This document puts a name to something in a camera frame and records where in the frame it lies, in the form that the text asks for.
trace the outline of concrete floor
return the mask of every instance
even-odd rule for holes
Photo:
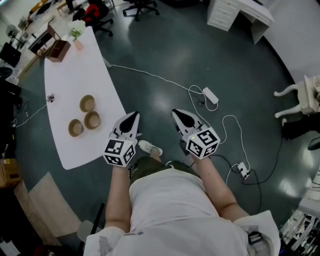
[[[126,6],[116,7],[111,26],[113,37],[96,33],[102,55],[111,64],[147,71],[186,87],[210,88],[219,98],[218,110],[209,112],[205,107],[198,107],[199,113],[222,139],[222,118],[225,115],[238,118],[251,167],[259,180],[264,180],[272,171],[281,142],[281,125],[274,114],[297,104],[294,93],[282,98],[273,96],[274,91],[287,87],[289,80],[266,44],[260,41],[254,45],[248,30],[237,21],[229,32],[208,26],[207,8],[201,4],[175,9],[159,2],[160,16],[143,13],[139,22],[123,17],[121,9]],[[46,103],[43,63],[43,60],[37,62],[20,82],[21,95],[30,102],[29,114]],[[117,67],[108,71],[125,111],[141,114],[141,138],[163,149],[163,161],[176,159],[190,163],[178,145],[179,136],[170,116],[173,108],[194,112],[188,92],[142,73]],[[18,123],[21,123],[26,117],[23,113],[19,116]],[[299,117],[288,116],[288,120]],[[224,155],[232,164],[244,162],[237,123],[230,118],[225,120],[225,126],[228,138],[216,154]],[[295,140],[283,141],[276,170],[270,180],[261,185],[260,211],[270,210],[277,225],[283,224],[297,208],[318,170],[320,151],[307,150],[315,136],[309,132]],[[111,166],[101,157],[64,170],[46,109],[17,128],[16,140],[16,156],[27,189],[31,190],[50,172],[79,219],[94,221],[100,203],[107,200]],[[218,157],[213,162],[225,179],[229,170],[227,163]],[[241,181],[239,174],[231,173],[228,185],[244,210],[255,214],[259,206],[258,187],[243,186]],[[252,175],[247,182],[255,182],[255,177]]]

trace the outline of white t-shirt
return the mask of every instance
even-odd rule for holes
[[[276,256],[280,239],[269,211],[232,223],[219,217],[198,177],[166,169],[130,187],[131,230],[107,227],[87,237],[84,256],[247,256],[248,233],[258,231]]]

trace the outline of small bowl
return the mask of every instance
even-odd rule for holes
[[[89,112],[95,108],[95,105],[95,98],[92,95],[86,95],[80,100],[79,107],[82,112]]]
[[[69,123],[68,131],[72,137],[77,137],[84,131],[84,126],[78,119],[73,119]]]
[[[96,111],[90,111],[85,114],[84,125],[89,130],[97,128],[101,124],[101,119],[99,114]]]

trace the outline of olive green shorts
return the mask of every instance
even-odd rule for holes
[[[159,162],[150,156],[143,156],[140,157],[131,168],[132,171],[130,185],[140,178],[170,169],[172,167],[176,170],[199,177],[192,168],[183,162],[171,161],[168,162],[167,165],[164,165],[162,162]]]

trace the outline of white table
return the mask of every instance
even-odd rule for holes
[[[207,12],[207,24],[229,31],[239,12],[252,22],[251,33],[254,44],[274,22],[268,9],[253,0],[211,0]]]
[[[71,43],[62,62],[44,61],[45,93],[55,94],[47,105],[50,126],[62,166],[66,169],[89,163],[105,151],[106,140],[115,122],[126,114],[105,66],[94,32],[90,26],[79,38],[84,49],[77,51]],[[101,125],[78,137],[71,137],[68,125],[72,119],[84,124],[85,113],[79,108],[81,98],[94,97]]]

